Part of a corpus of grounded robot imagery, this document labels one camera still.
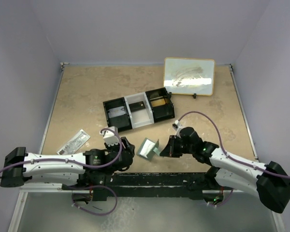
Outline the green card holder wallet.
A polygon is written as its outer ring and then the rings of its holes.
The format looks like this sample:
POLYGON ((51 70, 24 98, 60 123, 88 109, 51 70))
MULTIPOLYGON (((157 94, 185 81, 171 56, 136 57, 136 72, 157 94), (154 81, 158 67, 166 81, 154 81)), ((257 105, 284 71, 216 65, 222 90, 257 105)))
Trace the green card holder wallet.
POLYGON ((147 161, 151 161, 154 156, 160 156, 159 140, 152 141, 145 138, 137 151, 137 155, 147 161))

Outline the black white sorting tray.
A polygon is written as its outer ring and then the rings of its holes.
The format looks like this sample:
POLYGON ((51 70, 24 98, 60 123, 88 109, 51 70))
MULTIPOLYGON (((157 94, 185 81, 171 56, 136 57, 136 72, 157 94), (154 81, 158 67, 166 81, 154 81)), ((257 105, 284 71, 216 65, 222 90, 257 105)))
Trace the black white sorting tray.
POLYGON ((128 131, 175 117, 171 94, 166 88, 103 102, 108 127, 128 131))

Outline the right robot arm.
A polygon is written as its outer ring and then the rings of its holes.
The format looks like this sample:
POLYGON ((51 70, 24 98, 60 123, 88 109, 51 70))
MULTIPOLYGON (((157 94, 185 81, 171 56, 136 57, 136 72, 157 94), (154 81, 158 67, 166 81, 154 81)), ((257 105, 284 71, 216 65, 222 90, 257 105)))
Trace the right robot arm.
POLYGON ((211 167, 213 173, 205 177, 210 189, 222 186, 246 192, 280 214, 290 201, 290 176, 276 162, 265 164, 229 153, 217 144, 203 141, 192 127, 179 129, 176 135, 171 135, 160 152, 160 156, 168 158, 184 154, 211 167))

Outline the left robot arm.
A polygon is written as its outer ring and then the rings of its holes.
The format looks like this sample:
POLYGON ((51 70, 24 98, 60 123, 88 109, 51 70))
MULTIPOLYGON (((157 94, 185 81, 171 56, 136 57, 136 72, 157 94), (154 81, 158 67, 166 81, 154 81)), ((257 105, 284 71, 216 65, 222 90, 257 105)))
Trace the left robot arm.
POLYGON ((0 186, 16 188, 25 183, 59 183, 86 189, 101 183, 104 175, 129 169, 134 155, 135 146, 126 137, 121 137, 121 144, 72 155, 34 154, 25 147, 17 147, 5 157, 0 186))

